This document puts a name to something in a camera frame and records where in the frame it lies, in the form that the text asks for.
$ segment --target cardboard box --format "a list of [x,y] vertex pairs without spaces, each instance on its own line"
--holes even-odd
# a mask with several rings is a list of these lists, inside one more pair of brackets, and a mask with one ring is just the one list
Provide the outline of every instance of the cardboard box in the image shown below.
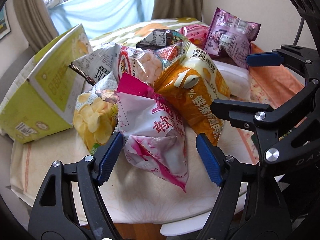
[[71,128],[84,78],[68,65],[91,51],[78,25],[33,56],[0,104],[0,128],[20,143]]

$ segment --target screw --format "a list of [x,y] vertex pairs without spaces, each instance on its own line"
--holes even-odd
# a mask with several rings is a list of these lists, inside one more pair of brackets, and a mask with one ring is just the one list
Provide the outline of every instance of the screw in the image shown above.
[[52,163],[52,166],[53,166],[53,167],[58,167],[60,164],[61,164],[60,161],[54,161],[54,162]]
[[266,159],[269,162],[275,162],[279,158],[279,151],[276,148],[270,148],[266,152]]
[[266,117],[266,113],[265,112],[262,112],[262,111],[259,111],[257,112],[254,117],[257,119],[257,120],[263,120],[265,117]]
[[233,162],[235,159],[234,159],[234,157],[232,157],[232,156],[227,156],[226,157],[226,161],[228,162],[228,163],[231,163],[231,162]]
[[84,160],[85,160],[86,162],[90,162],[90,161],[93,160],[93,156],[92,156],[92,155],[87,155],[86,157],[84,157]]

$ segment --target white wall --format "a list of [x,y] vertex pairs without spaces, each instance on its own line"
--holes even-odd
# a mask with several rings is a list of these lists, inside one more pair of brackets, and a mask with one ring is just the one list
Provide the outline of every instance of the white wall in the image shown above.
[[0,77],[28,47],[28,42],[14,12],[12,0],[7,0],[6,11],[11,32],[0,40]]
[[[255,43],[264,51],[292,44],[300,23],[300,16],[290,0],[204,0],[203,21],[208,25],[216,7],[246,21],[261,23]],[[316,48],[306,23],[298,46]]]

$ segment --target framed picture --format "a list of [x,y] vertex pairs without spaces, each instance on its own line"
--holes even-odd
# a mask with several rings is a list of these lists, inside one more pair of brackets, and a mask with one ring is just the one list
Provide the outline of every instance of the framed picture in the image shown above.
[[0,11],[0,40],[10,32],[5,6]]

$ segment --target blue curtain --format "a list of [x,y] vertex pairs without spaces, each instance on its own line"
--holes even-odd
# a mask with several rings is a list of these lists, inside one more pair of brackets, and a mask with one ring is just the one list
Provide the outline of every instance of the blue curtain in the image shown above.
[[154,0],[69,0],[48,9],[59,34],[82,23],[89,39],[151,20]]

